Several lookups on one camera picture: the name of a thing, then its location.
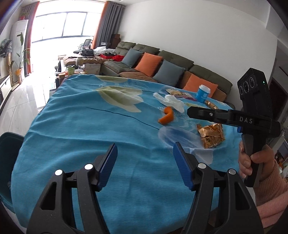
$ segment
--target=camera lens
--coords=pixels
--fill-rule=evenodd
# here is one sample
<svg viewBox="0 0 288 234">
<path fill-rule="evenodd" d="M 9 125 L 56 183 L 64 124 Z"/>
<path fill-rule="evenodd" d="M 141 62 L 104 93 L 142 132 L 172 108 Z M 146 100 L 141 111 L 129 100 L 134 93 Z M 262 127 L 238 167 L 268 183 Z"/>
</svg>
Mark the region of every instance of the camera lens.
<svg viewBox="0 0 288 234">
<path fill-rule="evenodd" d="M 247 82 L 247 81 L 244 82 L 243 88 L 244 88 L 245 93 L 248 93 L 248 91 L 249 91 L 249 85 L 248 85 L 248 82 Z"/>
<path fill-rule="evenodd" d="M 250 77 L 250 79 L 249 79 L 249 84 L 250 84 L 251 88 L 253 88 L 255 85 L 254 79 L 252 77 Z"/>
<path fill-rule="evenodd" d="M 240 92 L 241 95 L 243 94 L 243 88 L 242 88 L 242 86 L 239 87 L 239 92 Z"/>
</svg>

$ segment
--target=hand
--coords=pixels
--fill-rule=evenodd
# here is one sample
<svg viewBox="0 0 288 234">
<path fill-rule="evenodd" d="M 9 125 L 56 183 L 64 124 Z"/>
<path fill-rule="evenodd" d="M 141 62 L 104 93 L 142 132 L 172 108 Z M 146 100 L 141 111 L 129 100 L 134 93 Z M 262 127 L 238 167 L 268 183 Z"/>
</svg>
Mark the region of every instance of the hand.
<svg viewBox="0 0 288 234">
<path fill-rule="evenodd" d="M 246 176 L 252 174 L 251 160 L 254 163 L 258 164 L 264 163 L 263 170 L 260 176 L 260 181 L 263 181 L 268 176 L 270 176 L 274 168 L 274 152 L 268 145 L 264 145 L 261 151 L 254 153 L 253 155 L 251 155 L 250 158 L 244 152 L 244 144 L 241 141 L 239 144 L 238 164 L 239 164 L 239 175 L 244 179 L 246 178 Z"/>
</svg>

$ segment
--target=blue-gray pillow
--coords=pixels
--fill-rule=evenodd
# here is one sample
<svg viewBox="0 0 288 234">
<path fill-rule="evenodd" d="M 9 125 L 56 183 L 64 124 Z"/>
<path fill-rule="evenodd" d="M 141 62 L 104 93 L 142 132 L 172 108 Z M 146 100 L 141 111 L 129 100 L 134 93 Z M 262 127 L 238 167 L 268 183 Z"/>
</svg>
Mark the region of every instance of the blue-gray pillow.
<svg viewBox="0 0 288 234">
<path fill-rule="evenodd" d="M 175 87 L 185 68 L 179 67 L 167 60 L 164 60 L 159 71 L 153 77 L 162 84 Z"/>
<path fill-rule="evenodd" d="M 126 64 L 128 67 L 133 67 L 141 54 L 142 52 L 130 48 L 121 62 Z"/>
</svg>

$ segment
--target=finger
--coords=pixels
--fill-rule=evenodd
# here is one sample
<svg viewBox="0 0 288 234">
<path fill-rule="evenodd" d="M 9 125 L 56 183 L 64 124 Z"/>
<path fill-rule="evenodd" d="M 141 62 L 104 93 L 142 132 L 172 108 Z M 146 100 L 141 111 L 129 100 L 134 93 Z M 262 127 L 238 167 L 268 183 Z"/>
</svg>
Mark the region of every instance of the finger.
<svg viewBox="0 0 288 234">
<path fill-rule="evenodd" d="M 244 167 L 242 164 L 239 164 L 239 169 L 245 175 L 249 176 L 252 174 L 252 168 L 251 167 L 247 168 L 247 167 Z"/>
<path fill-rule="evenodd" d="M 244 152 L 244 144 L 243 141 L 240 141 L 239 143 L 239 153 L 243 153 Z"/>
<path fill-rule="evenodd" d="M 239 153 L 238 162 L 247 168 L 251 166 L 251 159 L 246 153 Z"/>
<path fill-rule="evenodd" d="M 242 171 L 239 171 L 239 175 L 240 175 L 243 179 L 246 178 L 246 175 L 245 175 Z"/>
<path fill-rule="evenodd" d="M 264 145 L 261 151 L 251 155 L 251 160 L 255 163 L 267 163 L 273 161 L 273 150 L 268 145 Z"/>
</svg>

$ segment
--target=screw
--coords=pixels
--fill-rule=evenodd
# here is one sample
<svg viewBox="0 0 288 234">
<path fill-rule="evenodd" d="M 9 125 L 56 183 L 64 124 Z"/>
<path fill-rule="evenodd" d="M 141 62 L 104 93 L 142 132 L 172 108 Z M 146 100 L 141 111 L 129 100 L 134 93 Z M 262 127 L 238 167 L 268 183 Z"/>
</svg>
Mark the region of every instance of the screw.
<svg viewBox="0 0 288 234">
<path fill-rule="evenodd" d="M 229 174 L 231 174 L 231 175 L 235 175 L 236 174 L 236 171 L 234 170 L 234 169 L 229 169 Z"/>
<path fill-rule="evenodd" d="M 86 170 L 90 170 L 93 168 L 93 165 L 92 164 L 86 164 L 85 167 L 84 167 Z"/>
<path fill-rule="evenodd" d="M 61 175 L 61 174 L 62 174 L 62 172 L 63 172 L 63 171 L 62 171 L 61 169 L 59 169 L 59 170 L 56 170 L 56 171 L 55 171 L 55 175 L 58 175 L 58 176 L 59 176 L 59 175 Z"/>
<path fill-rule="evenodd" d="M 206 164 L 205 163 L 199 163 L 198 167 L 201 169 L 205 169 L 206 168 Z"/>
</svg>

